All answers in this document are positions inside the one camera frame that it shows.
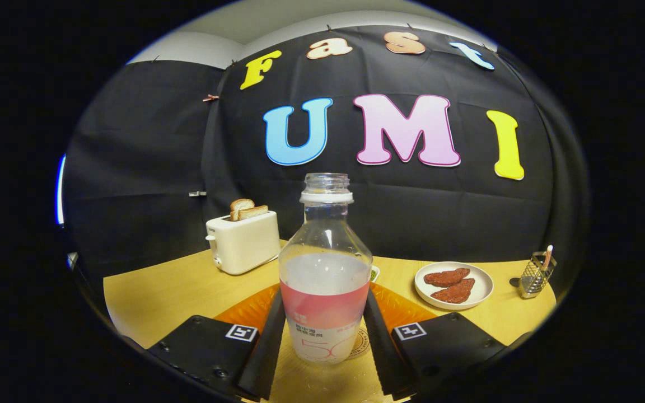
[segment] toaster lever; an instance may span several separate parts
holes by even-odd
[[[205,240],[208,241],[208,243],[211,244],[211,253],[213,255],[213,263],[217,268],[221,268],[221,258],[218,257],[218,248],[216,245],[216,238],[213,235],[208,235],[205,237]]]

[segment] metal utensil holder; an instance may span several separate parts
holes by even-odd
[[[532,258],[527,263],[527,267],[519,278],[519,293],[522,298],[534,298],[547,285],[551,273],[556,268],[556,260],[552,256],[549,260],[549,265],[545,270],[542,270],[544,260],[546,259],[546,252],[534,252]]]

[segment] white toaster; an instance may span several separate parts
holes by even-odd
[[[277,214],[268,211],[256,217],[231,221],[230,215],[205,223],[213,263],[231,275],[245,273],[269,262],[280,252]]]

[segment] pink letter m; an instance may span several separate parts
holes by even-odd
[[[366,165],[389,163],[392,154],[383,143],[387,134],[397,156],[404,162],[412,158],[420,135],[424,147],[418,158],[432,166],[456,166],[461,158],[455,151],[447,118],[450,102],[437,95],[420,95],[406,118],[392,101],[382,94],[368,94],[353,100],[363,110],[365,120],[365,147],[358,153],[358,161]]]

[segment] plate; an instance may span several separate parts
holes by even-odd
[[[471,294],[469,295],[468,300],[463,303],[446,303],[430,297],[432,293],[442,290],[443,288],[425,283],[424,276],[429,273],[445,272],[458,268],[468,268],[469,274],[465,278],[474,278],[474,286],[471,288]],[[439,262],[427,265],[417,272],[414,276],[414,288],[423,300],[427,301],[429,304],[437,306],[437,308],[461,311],[463,309],[477,306],[491,296],[492,291],[494,290],[494,281],[492,281],[492,277],[490,277],[487,272],[481,268],[477,268],[476,266],[460,262]]]
[[[377,278],[380,277],[380,268],[378,268],[376,265],[372,266],[372,269],[370,270],[370,281],[373,283],[377,281]]]

